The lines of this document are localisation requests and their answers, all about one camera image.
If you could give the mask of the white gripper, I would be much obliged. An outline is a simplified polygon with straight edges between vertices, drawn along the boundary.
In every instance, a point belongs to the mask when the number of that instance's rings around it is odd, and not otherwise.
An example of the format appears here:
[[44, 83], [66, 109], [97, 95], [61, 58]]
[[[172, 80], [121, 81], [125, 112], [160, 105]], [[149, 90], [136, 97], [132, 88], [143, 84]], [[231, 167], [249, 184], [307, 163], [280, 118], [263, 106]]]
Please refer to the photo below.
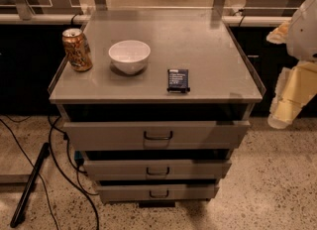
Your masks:
[[[285, 21], [269, 32], [266, 40], [273, 44], [285, 44], [290, 22]], [[300, 61], [293, 68], [284, 67], [275, 87], [267, 122], [274, 129], [285, 129], [291, 125], [317, 94], [317, 63]]]

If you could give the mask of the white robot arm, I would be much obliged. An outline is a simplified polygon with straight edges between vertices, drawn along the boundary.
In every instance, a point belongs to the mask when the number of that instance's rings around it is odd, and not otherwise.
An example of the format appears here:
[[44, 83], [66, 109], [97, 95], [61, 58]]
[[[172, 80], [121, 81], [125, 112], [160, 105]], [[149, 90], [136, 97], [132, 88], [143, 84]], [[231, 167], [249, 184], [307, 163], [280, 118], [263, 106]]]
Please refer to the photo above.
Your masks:
[[279, 74], [267, 118], [270, 127], [284, 129], [317, 95], [317, 0], [305, 0], [266, 40], [286, 44], [287, 53], [298, 60]]

